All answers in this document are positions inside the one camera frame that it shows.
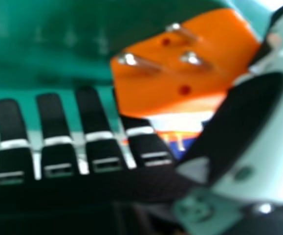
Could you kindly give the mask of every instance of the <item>red hole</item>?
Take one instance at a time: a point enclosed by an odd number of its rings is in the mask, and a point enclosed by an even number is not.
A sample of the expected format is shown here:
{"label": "red hole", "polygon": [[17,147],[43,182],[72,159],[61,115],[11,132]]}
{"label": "red hole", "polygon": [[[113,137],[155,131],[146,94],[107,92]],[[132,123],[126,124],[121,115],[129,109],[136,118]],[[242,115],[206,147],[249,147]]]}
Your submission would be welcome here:
{"label": "red hole", "polygon": [[181,95],[188,95],[191,92],[191,87],[184,85],[179,88],[179,93]]}
{"label": "red hole", "polygon": [[163,38],[162,39],[162,46],[168,46],[169,44],[171,44],[171,40],[169,38]]}

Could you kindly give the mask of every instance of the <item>orange block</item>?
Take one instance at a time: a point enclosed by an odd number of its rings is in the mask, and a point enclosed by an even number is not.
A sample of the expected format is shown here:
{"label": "orange block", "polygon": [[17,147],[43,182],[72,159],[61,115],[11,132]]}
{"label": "orange block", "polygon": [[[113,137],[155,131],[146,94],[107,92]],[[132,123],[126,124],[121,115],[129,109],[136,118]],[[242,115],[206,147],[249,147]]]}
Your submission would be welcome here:
{"label": "orange block", "polygon": [[[233,9],[201,14],[183,22],[182,27],[196,35],[197,40],[164,32],[123,50],[159,65],[159,70],[123,65],[118,63],[118,57],[112,58],[122,114],[144,117],[194,112],[196,99],[219,96],[218,102],[213,101],[206,108],[215,109],[232,82],[247,72],[247,65],[259,48],[249,24]],[[196,53],[209,67],[183,62],[180,57],[186,52]]]}

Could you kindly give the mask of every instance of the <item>green surface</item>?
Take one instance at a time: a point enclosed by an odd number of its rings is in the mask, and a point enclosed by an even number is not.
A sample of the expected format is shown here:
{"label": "green surface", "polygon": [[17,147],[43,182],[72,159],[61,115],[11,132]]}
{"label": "green surface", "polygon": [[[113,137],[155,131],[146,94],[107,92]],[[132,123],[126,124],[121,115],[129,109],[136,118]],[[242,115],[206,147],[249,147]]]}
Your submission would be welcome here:
{"label": "green surface", "polygon": [[[116,129],[110,57],[163,32],[170,23],[230,4],[224,0],[0,0],[0,99],[15,98],[28,128],[38,130],[35,95],[56,92],[71,129],[78,131],[72,90],[92,85]],[[242,7],[251,15],[251,4]],[[264,31],[261,20],[252,22]]]}

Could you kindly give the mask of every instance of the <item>orange plastic part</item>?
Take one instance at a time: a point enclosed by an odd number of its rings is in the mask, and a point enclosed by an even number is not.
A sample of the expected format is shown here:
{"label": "orange plastic part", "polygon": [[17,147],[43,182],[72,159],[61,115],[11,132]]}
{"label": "orange plastic part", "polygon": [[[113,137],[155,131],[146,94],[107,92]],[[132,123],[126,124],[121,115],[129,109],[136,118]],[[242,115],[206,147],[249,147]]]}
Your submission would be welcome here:
{"label": "orange plastic part", "polygon": [[[164,32],[123,51],[159,64],[149,71],[111,60],[120,112],[144,117],[159,113],[214,110],[226,90],[241,74],[259,48],[249,24],[233,9],[218,9],[182,23],[198,36],[190,41],[175,32]],[[182,62],[181,55],[192,51],[208,62],[210,68]],[[204,105],[195,101],[216,97]]]}

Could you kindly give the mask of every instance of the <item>robotic hand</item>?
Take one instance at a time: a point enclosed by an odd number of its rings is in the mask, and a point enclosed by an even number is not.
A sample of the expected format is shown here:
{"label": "robotic hand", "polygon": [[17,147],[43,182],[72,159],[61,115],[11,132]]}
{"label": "robotic hand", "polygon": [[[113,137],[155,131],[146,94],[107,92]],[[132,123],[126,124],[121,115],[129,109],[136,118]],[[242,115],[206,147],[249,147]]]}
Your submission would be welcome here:
{"label": "robotic hand", "polygon": [[283,234],[283,7],[177,171],[204,185],[175,212],[195,235]]}

